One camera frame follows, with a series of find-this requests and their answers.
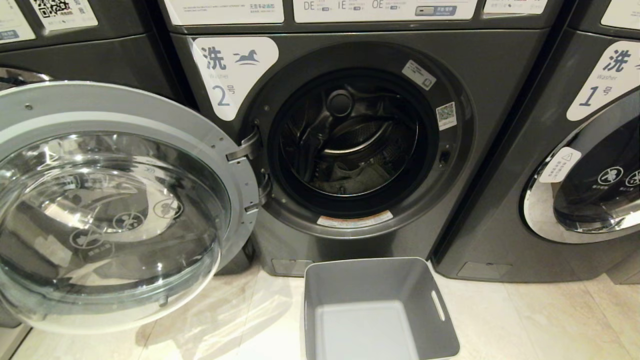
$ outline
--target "number 2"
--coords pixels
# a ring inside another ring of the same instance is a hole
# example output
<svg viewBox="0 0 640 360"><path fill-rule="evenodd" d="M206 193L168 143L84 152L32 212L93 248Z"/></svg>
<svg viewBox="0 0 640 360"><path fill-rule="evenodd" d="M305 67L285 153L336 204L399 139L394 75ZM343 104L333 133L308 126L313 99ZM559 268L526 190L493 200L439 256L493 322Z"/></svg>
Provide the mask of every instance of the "number 2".
<svg viewBox="0 0 640 360"><path fill-rule="evenodd" d="M591 88L591 94L589 94L589 97L587 98L587 101L585 101L582 104L580 104L580 106L591 106L589 101L591 101L591 98L596 94L596 91L598 91L598 86L594 86L593 88Z"/></svg>
<svg viewBox="0 0 640 360"><path fill-rule="evenodd" d="M227 92L225 91L225 88L223 88L222 86L216 85L213 87L213 90L220 90L220 92L222 93L222 96L220 97L220 101L218 101L218 106L231 106L231 104L229 104L228 102L225 102L225 98L227 97Z"/></svg>

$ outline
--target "gray plastic basket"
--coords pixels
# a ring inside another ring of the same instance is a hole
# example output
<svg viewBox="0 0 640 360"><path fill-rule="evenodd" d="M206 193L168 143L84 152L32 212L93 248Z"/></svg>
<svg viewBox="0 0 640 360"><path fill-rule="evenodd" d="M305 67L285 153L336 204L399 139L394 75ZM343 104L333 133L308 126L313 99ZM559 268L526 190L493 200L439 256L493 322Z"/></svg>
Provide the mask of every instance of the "gray plastic basket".
<svg viewBox="0 0 640 360"><path fill-rule="evenodd" d="M420 258L332 261L305 273L307 360L450 359L458 337Z"/></svg>

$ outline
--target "label sticker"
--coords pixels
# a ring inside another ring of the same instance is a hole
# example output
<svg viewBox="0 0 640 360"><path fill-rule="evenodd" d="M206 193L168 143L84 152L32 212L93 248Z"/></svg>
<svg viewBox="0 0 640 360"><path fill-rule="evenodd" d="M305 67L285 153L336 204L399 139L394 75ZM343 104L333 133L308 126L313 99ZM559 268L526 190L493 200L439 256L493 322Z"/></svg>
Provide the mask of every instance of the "label sticker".
<svg viewBox="0 0 640 360"><path fill-rule="evenodd" d="M450 102L436 109L436 115L438 117L438 128L440 131L449 129L452 126L458 124L456 120L456 103Z"/></svg>
<svg viewBox="0 0 640 360"><path fill-rule="evenodd" d="M640 86L640 42L609 46L566 112L571 121L584 119L615 98Z"/></svg>
<svg viewBox="0 0 640 360"><path fill-rule="evenodd" d="M563 147L547 164L538 179L541 183L559 183L569 174L571 168L580 160L582 153L570 147Z"/></svg>
<svg viewBox="0 0 640 360"><path fill-rule="evenodd" d="M393 219L394 216L391 211L386 210L379 214L372 215L365 218L330 218L320 217L317 224L326 227L338 227L341 229L355 229L357 227L372 226Z"/></svg>
<svg viewBox="0 0 640 360"><path fill-rule="evenodd" d="M193 57L216 115L236 117L246 94L278 60L278 46L268 37L205 37L193 42Z"/></svg>
<svg viewBox="0 0 640 360"><path fill-rule="evenodd" d="M478 0L293 0L304 22L469 20Z"/></svg>
<svg viewBox="0 0 640 360"><path fill-rule="evenodd" d="M545 11L547 0L486 0L485 13L531 13Z"/></svg>
<svg viewBox="0 0 640 360"><path fill-rule="evenodd" d="M15 0L0 0L0 44L35 38Z"/></svg>
<svg viewBox="0 0 640 360"><path fill-rule="evenodd" d="M600 23L614 28L640 30L640 1L611 0Z"/></svg>
<svg viewBox="0 0 640 360"><path fill-rule="evenodd" d="M282 0L164 0L174 25L279 24Z"/></svg>
<svg viewBox="0 0 640 360"><path fill-rule="evenodd" d="M87 0L29 0L47 31L96 26Z"/></svg>
<svg viewBox="0 0 640 360"><path fill-rule="evenodd" d="M416 64L413 60L409 60L408 63L402 69L402 73L407 75L408 78L415 81L416 84L423 87L425 90L429 90L433 84L436 83L436 78L433 77L427 70L424 70L420 65Z"/></svg>

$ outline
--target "washer number label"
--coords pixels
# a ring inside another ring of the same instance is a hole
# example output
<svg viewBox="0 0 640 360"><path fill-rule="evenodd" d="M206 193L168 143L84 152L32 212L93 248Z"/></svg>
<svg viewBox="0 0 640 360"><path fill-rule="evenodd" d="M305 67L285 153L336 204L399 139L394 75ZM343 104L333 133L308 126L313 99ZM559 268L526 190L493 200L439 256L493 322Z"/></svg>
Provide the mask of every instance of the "washer number label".
<svg viewBox="0 0 640 360"><path fill-rule="evenodd" d="M640 42L619 41L609 46L566 112L582 120L631 89L640 86Z"/></svg>
<svg viewBox="0 0 640 360"><path fill-rule="evenodd" d="M198 38L192 52L211 106L225 121L236 117L246 95L278 59L278 46L268 37Z"/></svg>

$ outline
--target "tile floor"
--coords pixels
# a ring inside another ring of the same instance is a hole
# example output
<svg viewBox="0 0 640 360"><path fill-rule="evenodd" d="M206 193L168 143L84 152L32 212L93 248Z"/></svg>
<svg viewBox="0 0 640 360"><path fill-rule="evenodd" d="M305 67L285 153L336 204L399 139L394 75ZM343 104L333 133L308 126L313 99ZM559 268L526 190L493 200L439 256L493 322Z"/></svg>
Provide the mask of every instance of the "tile floor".
<svg viewBox="0 0 640 360"><path fill-rule="evenodd" d="M435 275L458 332L457 360L638 360L640 286L605 275L564 284L497 284ZM13 360L297 360L304 280L258 266L215 277L182 309L99 336L32 330Z"/></svg>

